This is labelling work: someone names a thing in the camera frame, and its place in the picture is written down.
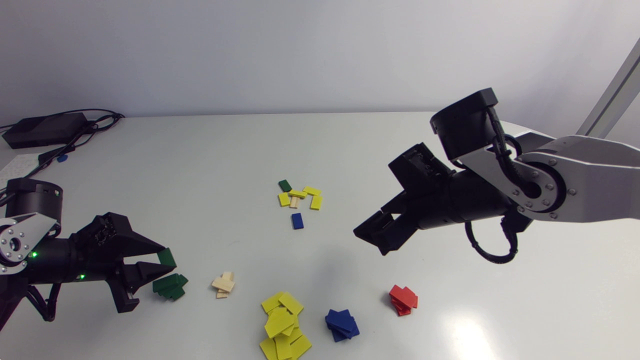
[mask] yellow wooden block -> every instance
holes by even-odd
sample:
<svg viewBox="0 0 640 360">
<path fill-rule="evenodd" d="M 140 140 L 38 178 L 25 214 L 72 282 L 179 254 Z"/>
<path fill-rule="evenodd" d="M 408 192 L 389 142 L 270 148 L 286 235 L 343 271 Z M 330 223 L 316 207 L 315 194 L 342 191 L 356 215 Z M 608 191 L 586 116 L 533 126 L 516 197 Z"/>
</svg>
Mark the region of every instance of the yellow wooden block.
<svg viewBox="0 0 640 360">
<path fill-rule="evenodd" d="M 318 190 L 316 188 L 312 188 L 311 186 L 305 186 L 304 189 L 302 189 L 302 191 L 304 191 L 305 193 L 309 194 L 309 195 L 320 195 L 322 194 L 322 190 Z"/>
<path fill-rule="evenodd" d="M 290 327 L 288 327 L 288 328 L 286 328 L 286 329 L 284 329 L 282 331 L 281 335 L 291 336 L 291 334 L 293 334 L 293 330 L 294 329 L 295 329 L 295 324 L 292 323 Z"/>
<path fill-rule="evenodd" d="M 293 343 L 300 336 L 303 336 L 302 330 L 300 330 L 299 327 L 294 328 L 293 331 L 291 332 L 291 335 L 289 335 L 289 343 Z"/>
<path fill-rule="evenodd" d="M 223 279 L 221 277 L 217 277 L 215 280 L 213 280 L 213 282 L 211 283 L 211 286 L 213 286 L 216 289 L 222 289 L 228 293 L 231 292 L 231 289 L 234 288 L 235 283 L 231 280 L 226 280 Z"/>
<path fill-rule="evenodd" d="M 293 209 L 297 209 L 299 202 L 300 202 L 300 198 L 299 197 L 292 197 L 291 198 L 291 204 L 289 205 L 289 207 L 293 208 Z"/>
<path fill-rule="evenodd" d="M 280 200 L 280 207 L 282 208 L 284 208 L 285 206 L 289 206 L 289 204 L 291 203 L 288 193 L 279 193 L 278 200 Z"/>
<path fill-rule="evenodd" d="M 273 310 L 269 311 L 267 314 L 269 315 L 269 317 L 271 317 L 271 316 L 272 316 L 272 315 L 274 315 L 274 314 L 278 314 L 278 313 L 280 313 L 280 314 L 286 314 L 286 313 L 288 313 L 288 312 L 289 312 L 289 310 L 287 310 L 287 308 L 286 308 L 286 307 L 284 307 L 284 306 L 278 306 L 278 307 L 276 307 L 275 309 L 273 309 Z"/>
<path fill-rule="evenodd" d="M 289 292 L 282 294 L 278 301 L 280 301 L 280 303 L 284 305 L 284 307 L 286 307 L 287 310 L 289 310 L 293 315 L 300 314 L 300 311 L 305 308 Z"/>
<path fill-rule="evenodd" d="M 267 324 L 264 326 L 264 330 L 267 332 L 267 336 L 273 338 L 285 331 L 288 327 L 293 326 L 294 317 L 292 314 L 273 314 L 267 320 Z"/>
<path fill-rule="evenodd" d="M 262 302 L 261 305 L 265 313 L 268 313 L 276 307 L 280 306 L 280 302 L 278 301 L 278 299 L 282 296 L 282 294 L 284 293 L 280 291 L 276 295 L 273 295 L 272 297 Z"/>
<path fill-rule="evenodd" d="M 309 341 L 305 335 L 300 336 L 300 338 L 291 344 L 292 358 L 297 359 L 301 357 L 302 354 L 311 348 L 311 346 L 311 341 Z"/>
<path fill-rule="evenodd" d="M 275 337 L 276 343 L 276 355 L 278 360 L 285 360 L 291 358 L 291 344 L 289 343 L 288 336 L 278 335 Z"/>
<path fill-rule="evenodd" d="M 260 343 L 260 348 L 267 360 L 278 360 L 276 353 L 276 342 L 273 339 L 266 338 Z"/>
<path fill-rule="evenodd" d="M 297 190 L 291 190 L 289 191 L 289 195 L 290 196 L 295 196 L 295 197 L 299 197 L 301 199 L 304 199 L 305 197 L 307 197 L 307 193 L 305 192 L 299 192 Z"/>
<path fill-rule="evenodd" d="M 321 206 L 322 206 L 322 197 L 320 195 L 314 195 L 311 198 L 311 206 L 309 206 L 309 209 L 320 210 Z"/>
</svg>

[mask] beige wooden block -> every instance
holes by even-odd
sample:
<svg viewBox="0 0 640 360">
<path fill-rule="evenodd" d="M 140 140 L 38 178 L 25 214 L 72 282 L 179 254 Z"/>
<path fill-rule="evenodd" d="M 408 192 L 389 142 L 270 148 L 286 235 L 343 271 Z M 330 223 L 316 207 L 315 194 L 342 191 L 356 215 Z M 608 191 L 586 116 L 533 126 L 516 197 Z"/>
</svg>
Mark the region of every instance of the beige wooden block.
<svg viewBox="0 0 640 360">
<path fill-rule="evenodd" d="M 224 280 L 234 280 L 234 273 L 231 271 L 225 271 L 222 273 L 221 276 Z M 218 289 L 218 293 L 216 294 L 216 299 L 226 299 L 227 297 L 229 297 L 229 292 L 222 290 L 222 289 Z"/>
<path fill-rule="evenodd" d="M 211 283 L 211 286 L 213 286 L 216 289 L 222 289 L 228 293 L 231 292 L 231 289 L 234 288 L 235 283 L 231 280 L 226 280 L 223 279 L 221 277 L 217 277 L 215 280 L 213 280 L 213 282 Z"/>
<path fill-rule="evenodd" d="M 298 203 L 300 203 L 300 198 L 299 197 L 292 197 L 291 198 L 291 204 L 289 204 L 289 207 L 297 209 L 298 208 Z"/>
</svg>

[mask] stack of red blocks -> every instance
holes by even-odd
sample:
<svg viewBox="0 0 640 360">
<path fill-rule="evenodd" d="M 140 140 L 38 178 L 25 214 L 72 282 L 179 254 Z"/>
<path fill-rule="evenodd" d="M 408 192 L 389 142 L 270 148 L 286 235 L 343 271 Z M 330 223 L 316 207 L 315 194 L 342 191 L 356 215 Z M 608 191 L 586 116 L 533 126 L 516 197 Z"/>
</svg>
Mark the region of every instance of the stack of red blocks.
<svg viewBox="0 0 640 360">
<path fill-rule="evenodd" d="M 391 303 L 398 312 L 398 316 L 409 315 L 411 308 L 418 308 L 418 295 L 414 294 L 406 286 L 402 289 L 400 286 L 394 285 L 389 295 L 391 296 Z"/>
</svg>

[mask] black cable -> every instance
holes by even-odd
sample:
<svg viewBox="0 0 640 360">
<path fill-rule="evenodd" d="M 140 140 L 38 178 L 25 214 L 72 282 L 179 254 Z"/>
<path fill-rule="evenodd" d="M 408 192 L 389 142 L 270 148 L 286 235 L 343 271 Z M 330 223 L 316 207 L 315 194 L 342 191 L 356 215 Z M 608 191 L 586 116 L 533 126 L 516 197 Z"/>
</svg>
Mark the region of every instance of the black cable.
<svg viewBox="0 0 640 360">
<path fill-rule="evenodd" d="M 15 196 L 15 193 L 11 193 L 11 194 L 9 194 L 9 195 L 7 195 L 7 196 L 3 197 L 3 198 L 0 200 L 0 207 L 2 207 L 2 206 L 4 206 L 4 205 L 6 205 L 6 203 L 7 203 L 7 202 L 9 202 L 9 200 L 11 200 L 14 196 Z"/>
<path fill-rule="evenodd" d="M 511 144 L 511 146 L 516 149 L 516 156 L 522 155 L 522 146 L 520 146 L 520 143 L 518 142 L 518 140 L 516 140 L 516 138 L 507 134 L 504 135 L 504 138 Z"/>
<path fill-rule="evenodd" d="M 71 114 L 71 113 L 83 113 L 85 111 L 103 111 L 103 112 L 111 113 L 111 114 L 114 114 L 114 115 L 121 115 L 121 114 L 118 114 L 117 112 L 115 112 L 113 110 L 109 110 L 109 109 L 87 108 L 87 109 L 76 109 L 76 110 L 63 111 L 61 113 L 55 113 L 55 114 L 51 114 L 51 115 L 46 115 L 45 117 L 58 116 L 58 115 Z"/>
<path fill-rule="evenodd" d="M 56 305 L 58 303 L 58 294 L 60 293 L 61 284 L 52 284 L 49 298 L 45 301 L 42 295 L 33 285 L 27 288 L 26 298 L 40 313 L 42 319 L 46 322 L 52 322 L 56 319 Z"/>
<path fill-rule="evenodd" d="M 465 169 L 465 170 L 469 169 L 466 165 L 464 165 L 463 163 L 461 163 L 459 160 L 452 161 L 451 163 L 452 163 L 453 165 L 455 165 L 456 167 L 458 167 L 458 168 L 462 168 L 462 169 Z"/>
<path fill-rule="evenodd" d="M 476 237 L 474 236 L 474 230 L 471 227 L 471 221 L 465 222 L 465 232 L 467 233 L 467 238 L 471 243 L 471 246 L 477 251 L 480 256 L 485 258 L 488 261 L 491 261 L 494 264 L 506 264 L 509 261 L 515 258 L 518 253 L 518 236 L 513 231 L 509 231 L 502 226 L 502 230 L 504 231 L 504 236 L 507 238 L 509 242 L 509 254 L 506 255 L 493 255 L 489 254 L 487 251 L 484 251 L 483 248 L 478 244 Z"/>
<path fill-rule="evenodd" d="M 519 187 L 526 196 L 532 198 L 537 197 L 540 191 L 538 185 L 526 181 L 516 169 L 515 165 L 513 164 L 513 160 L 511 160 L 511 158 L 509 157 L 509 155 L 511 155 L 511 151 L 507 149 L 504 130 L 502 129 L 502 125 L 500 125 L 498 115 L 495 113 L 493 107 L 489 107 L 486 110 L 485 114 L 489 116 L 491 126 L 496 134 L 493 138 L 493 149 L 495 152 L 495 158 L 500 165 L 502 173 L 507 177 L 507 179 L 509 179 L 509 181 Z"/>
</svg>

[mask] white table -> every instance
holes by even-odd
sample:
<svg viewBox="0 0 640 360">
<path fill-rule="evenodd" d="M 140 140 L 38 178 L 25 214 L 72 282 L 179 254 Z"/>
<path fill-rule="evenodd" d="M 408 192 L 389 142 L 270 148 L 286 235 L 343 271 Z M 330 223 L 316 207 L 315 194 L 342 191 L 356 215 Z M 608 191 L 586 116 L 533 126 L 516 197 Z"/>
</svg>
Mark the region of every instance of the white table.
<svg viewBox="0 0 640 360">
<path fill-rule="evenodd" d="M 419 231 L 385 257 L 353 236 L 401 190 L 387 163 L 423 141 L 446 160 L 431 115 L 123 120 L 37 178 L 65 190 L 62 236 L 94 215 L 127 215 L 172 249 L 186 295 L 170 302 L 148 285 L 132 313 L 118 314 L 106 283 L 64 284 L 53 323 L 23 300 L 0 333 L 0 358 L 261 359 L 260 302 L 290 291 L 305 305 L 306 360 L 638 359 L 635 220 L 534 222 L 507 265 L 477 255 L 462 225 Z M 15 152 L 2 146 L 6 163 Z M 323 191 L 320 212 L 301 203 L 303 230 L 278 204 L 282 179 Z M 506 251 L 499 219 L 474 229 L 485 249 Z M 225 270 L 236 288 L 216 300 L 210 283 Z M 394 284 L 420 297 L 413 314 L 391 308 Z M 334 343 L 329 309 L 349 309 L 361 335 Z"/>
</svg>

